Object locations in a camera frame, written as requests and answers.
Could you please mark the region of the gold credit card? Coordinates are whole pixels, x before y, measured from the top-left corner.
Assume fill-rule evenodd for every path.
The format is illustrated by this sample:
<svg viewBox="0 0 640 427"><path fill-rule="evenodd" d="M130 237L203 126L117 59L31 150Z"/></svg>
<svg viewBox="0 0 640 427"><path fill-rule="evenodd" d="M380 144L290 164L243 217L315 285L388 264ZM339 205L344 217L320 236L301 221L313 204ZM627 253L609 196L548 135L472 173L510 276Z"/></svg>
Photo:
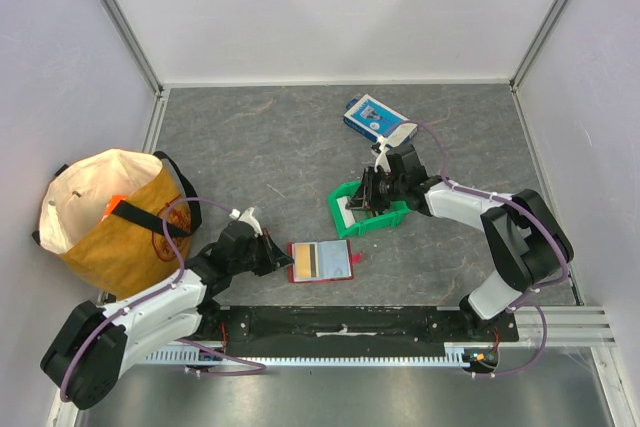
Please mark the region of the gold credit card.
<svg viewBox="0 0 640 427"><path fill-rule="evenodd" d="M292 246L294 259L293 278L295 281L310 281L318 274L316 243L295 243Z"/></svg>

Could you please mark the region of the red card holder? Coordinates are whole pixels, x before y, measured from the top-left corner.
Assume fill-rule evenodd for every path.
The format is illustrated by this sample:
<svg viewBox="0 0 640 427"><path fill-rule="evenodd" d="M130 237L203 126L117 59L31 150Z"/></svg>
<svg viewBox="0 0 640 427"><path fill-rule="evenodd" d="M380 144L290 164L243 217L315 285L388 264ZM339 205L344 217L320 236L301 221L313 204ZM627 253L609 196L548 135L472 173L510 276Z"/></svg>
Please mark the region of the red card holder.
<svg viewBox="0 0 640 427"><path fill-rule="evenodd" d="M330 240L319 242L296 242L296 243L316 243L318 256L318 274L310 281L295 281L293 278L293 266L289 267L288 280L290 283L325 283L333 281L348 281L354 278L354 266L363 260L363 253L354 253L348 240ZM292 246L288 245L288 254L293 258Z"/></svg>

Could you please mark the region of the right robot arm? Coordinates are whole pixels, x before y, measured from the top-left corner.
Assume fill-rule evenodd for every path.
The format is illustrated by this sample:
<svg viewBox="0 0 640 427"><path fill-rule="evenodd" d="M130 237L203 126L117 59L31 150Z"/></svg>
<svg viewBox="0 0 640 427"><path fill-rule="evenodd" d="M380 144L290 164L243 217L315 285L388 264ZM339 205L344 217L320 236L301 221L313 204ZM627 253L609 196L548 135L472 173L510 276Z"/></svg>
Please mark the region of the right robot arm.
<svg viewBox="0 0 640 427"><path fill-rule="evenodd" d="M430 176L411 144L375 144L377 157L345 203L347 211L383 214L394 202L428 217L447 219L484 233L494 272L459 304L458 328L483 339L494 320L527 295L568 278L574 250L541 195L531 189L498 194Z"/></svg>

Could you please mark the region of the white credit card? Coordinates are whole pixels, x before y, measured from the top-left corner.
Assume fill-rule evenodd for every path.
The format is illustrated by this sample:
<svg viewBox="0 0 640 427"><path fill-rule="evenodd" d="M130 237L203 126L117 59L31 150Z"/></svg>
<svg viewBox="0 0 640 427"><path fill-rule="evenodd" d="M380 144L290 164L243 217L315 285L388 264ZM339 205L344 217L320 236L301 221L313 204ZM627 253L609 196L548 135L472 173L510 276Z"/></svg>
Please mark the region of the white credit card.
<svg viewBox="0 0 640 427"><path fill-rule="evenodd" d="M349 198L347 196L339 197L337 199L340 216L346 228L352 227L358 222L363 222L369 219L368 213L365 211L348 209L348 201Z"/></svg>

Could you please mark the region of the green plastic bin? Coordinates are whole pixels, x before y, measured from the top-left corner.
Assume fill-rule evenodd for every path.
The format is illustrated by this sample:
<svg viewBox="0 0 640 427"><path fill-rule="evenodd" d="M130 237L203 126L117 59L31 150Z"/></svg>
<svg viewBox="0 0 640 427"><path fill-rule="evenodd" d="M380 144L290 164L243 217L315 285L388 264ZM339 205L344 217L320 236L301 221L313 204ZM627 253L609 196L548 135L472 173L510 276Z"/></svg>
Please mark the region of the green plastic bin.
<svg viewBox="0 0 640 427"><path fill-rule="evenodd" d="M404 220L405 216L411 212L403 202L392 202L389 210L382 213L367 212L368 220L358 222L352 227L346 228L340 216L337 199L343 196L350 198L356 192L359 185L359 181L343 183L328 195L329 210L336 227L337 236L340 239L363 236L368 232L382 228L396 227Z"/></svg>

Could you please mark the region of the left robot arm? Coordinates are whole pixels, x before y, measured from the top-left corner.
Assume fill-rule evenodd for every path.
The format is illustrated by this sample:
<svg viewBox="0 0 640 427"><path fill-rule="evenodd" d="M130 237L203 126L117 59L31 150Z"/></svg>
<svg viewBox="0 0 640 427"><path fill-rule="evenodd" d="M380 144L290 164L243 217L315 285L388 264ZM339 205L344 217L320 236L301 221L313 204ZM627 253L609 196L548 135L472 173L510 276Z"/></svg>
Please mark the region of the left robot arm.
<svg viewBox="0 0 640 427"><path fill-rule="evenodd" d="M216 335L215 296L246 272L268 275L292 265L268 231L230 222L217 241L188 259L183 271L120 301L77 305L40 361L64 401L86 410L100 402L135 364L166 344Z"/></svg>

